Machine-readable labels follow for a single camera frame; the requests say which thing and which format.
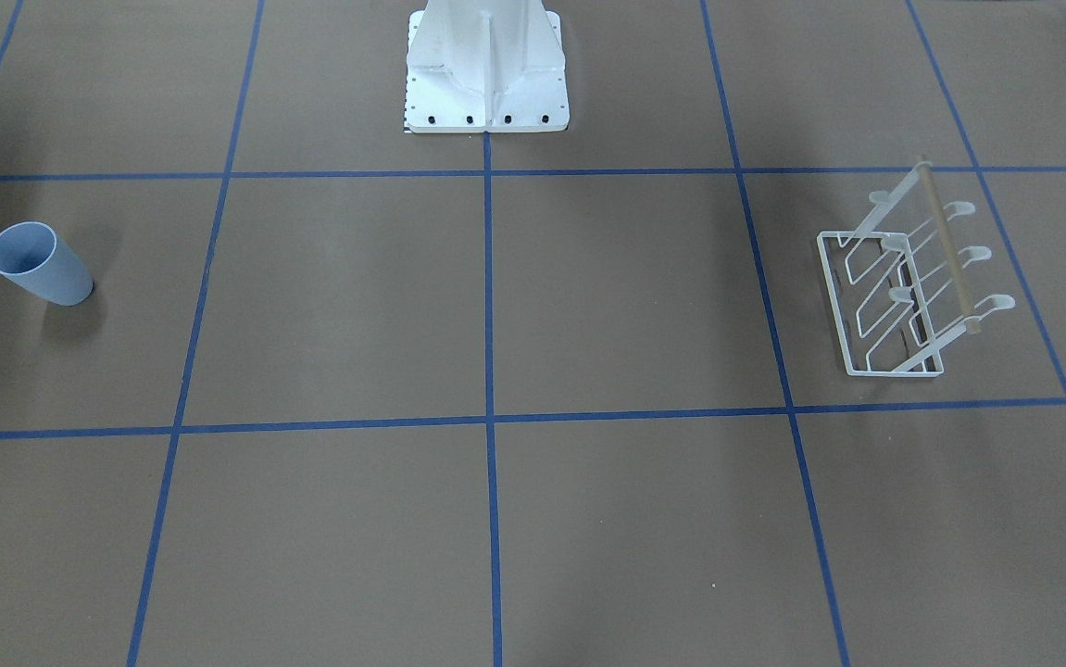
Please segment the light blue plastic cup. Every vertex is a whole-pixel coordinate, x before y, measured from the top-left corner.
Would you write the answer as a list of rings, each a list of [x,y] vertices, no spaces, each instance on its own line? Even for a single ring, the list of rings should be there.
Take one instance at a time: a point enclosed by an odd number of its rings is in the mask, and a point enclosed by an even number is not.
[[[75,307],[94,290],[91,271],[79,254],[37,219],[0,232],[0,275],[25,291],[60,307]]]

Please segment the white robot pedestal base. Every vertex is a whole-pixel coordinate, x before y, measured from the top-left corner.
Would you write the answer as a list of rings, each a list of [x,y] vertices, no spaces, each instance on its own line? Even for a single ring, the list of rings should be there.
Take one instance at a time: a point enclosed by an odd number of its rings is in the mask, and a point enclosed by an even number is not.
[[[562,21],[542,1],[430,1],[408,17],[407,132],[563,132]]]

